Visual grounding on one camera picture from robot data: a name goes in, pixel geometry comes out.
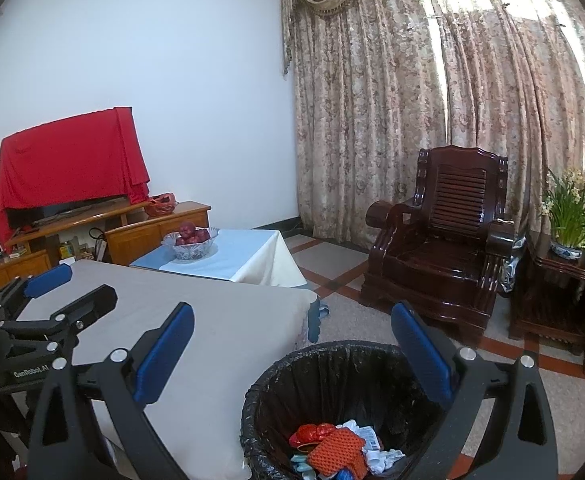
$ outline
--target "wooden cabinet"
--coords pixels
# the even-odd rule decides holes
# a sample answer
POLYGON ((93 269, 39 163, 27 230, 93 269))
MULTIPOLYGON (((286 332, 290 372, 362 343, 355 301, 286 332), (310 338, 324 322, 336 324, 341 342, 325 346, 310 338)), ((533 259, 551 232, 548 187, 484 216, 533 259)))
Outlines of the wooden cabinet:
POLYGON ((159 247, 164 236, 178 231, 179 225, 186 220, 197 227, 209 227, 209 210, 209 205, 181 202, 170 215, 148 218, 143 222, 107 231, 106 241, 112 263, 130 265, 137 258, 159 247))
POLYGON ((0 288, 17 276, 37 276, 50 268, 52 267, 47 251, 25 254, 14 260, 0 263, 0 288))

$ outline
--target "baseboard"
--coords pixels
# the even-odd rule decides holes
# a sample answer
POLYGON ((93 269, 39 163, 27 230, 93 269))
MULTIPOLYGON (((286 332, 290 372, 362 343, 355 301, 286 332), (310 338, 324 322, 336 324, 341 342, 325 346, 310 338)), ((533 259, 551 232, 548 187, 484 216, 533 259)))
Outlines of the baseboard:
POLYGON ((284 238, 289 238, 294 235, 303 234, 303 223, 301 217, 288 218, 287 220, 280 220, 268 225, 255 227, 255 229, 268 229, 270 231, 280 231, 284 238))

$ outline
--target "chair seat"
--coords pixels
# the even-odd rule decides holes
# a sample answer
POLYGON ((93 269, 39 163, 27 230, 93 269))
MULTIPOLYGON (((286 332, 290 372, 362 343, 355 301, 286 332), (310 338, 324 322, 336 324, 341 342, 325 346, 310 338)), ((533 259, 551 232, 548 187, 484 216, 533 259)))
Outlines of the chair seat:
POLYGON ((485 253, 476 247, 426 238, 388 256, 384 275, 423 294, 469 305, 473 303, 484 261, 485 253))

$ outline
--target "trash can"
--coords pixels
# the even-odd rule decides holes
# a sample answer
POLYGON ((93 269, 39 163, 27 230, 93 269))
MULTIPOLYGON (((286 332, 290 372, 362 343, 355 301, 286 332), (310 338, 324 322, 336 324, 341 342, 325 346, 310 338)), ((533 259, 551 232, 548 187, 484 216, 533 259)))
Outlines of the trash can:
POLYGON ((384 449, 406 457, 384 471, 400 478, 445 415, 419 386, 397 346, 339 341, 285 356, 246 394, 240 441, 253 478, 299 480, 288 438, 302 424, 372 426, 384 449))

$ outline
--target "floral curtain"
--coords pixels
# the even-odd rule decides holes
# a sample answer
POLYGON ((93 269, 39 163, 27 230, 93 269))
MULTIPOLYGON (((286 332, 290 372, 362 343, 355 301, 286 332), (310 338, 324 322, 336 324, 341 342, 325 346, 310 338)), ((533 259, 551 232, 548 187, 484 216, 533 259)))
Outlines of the floral curtain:
POLYGON ((578 0, 297 5, 290 38, 299 206, 315 236, 369 246, 367 208, 412 195, 421 148, 507 155, 520 228, 540 227, 547 168, 585 170, 578 0))

